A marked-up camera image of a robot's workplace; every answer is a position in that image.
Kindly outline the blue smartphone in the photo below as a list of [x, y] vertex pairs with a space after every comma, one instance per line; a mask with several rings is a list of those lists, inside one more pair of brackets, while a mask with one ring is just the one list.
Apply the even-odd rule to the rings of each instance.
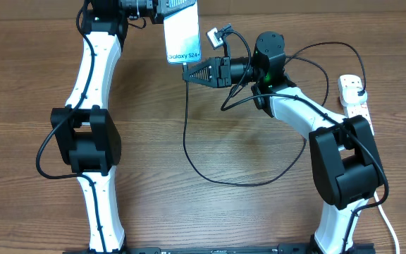
[[197, 1], [164, 18], [166, 59], [170, 64], [188, 64], [201, 60]]

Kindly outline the white power strip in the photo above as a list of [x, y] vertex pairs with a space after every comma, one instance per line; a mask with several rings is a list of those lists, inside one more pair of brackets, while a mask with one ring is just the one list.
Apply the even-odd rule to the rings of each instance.
[[338, 89], [340, 93], [340, 103], [343, 106], [344, 114], [348, 118], [361, 115], [369, 123], [372, 135], [374, 129], [371, 122], [371, 116], [367, 105], [368, 94], [358, 95], [363, 88], [361, 78], [356, 75], [345, 74], [338, 79]]

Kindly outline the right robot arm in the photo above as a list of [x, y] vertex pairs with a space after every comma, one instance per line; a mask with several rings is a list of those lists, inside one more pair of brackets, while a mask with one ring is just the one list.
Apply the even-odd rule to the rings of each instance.
[[249, 85], [259, 110], [292, 126], [310, 148], [314, 185], [324, 204], [321, 221], [308, 243], [281, 243], [279, 253], [373, 253], [371, 243], [355, 243], [360, 213], [377, 207], [375, 192], [387, 187], [369, 122], [343, 116], [305, 96], [285, 73], [289, 57], [276, 32], [263, 32], [247, 56], [214, 57], [183, 69], [186, 83], [229, 87]]

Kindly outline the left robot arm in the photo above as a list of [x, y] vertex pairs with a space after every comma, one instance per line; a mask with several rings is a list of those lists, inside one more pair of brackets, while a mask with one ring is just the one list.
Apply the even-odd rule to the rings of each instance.
[[108, 106], [128, 28], [145, 18], [163, 25], [169, 63], [201, 59], [196, 1], [84, 1], [75, 20], [83, 40], [78, 76], [64, 107], [51, 111], [52, 130], [45, 140], [56, 139], [71, 167], [67, 177], [82, 189], [90, 225], [86, 253], [130, 251], [116, 199], [121, 136]]

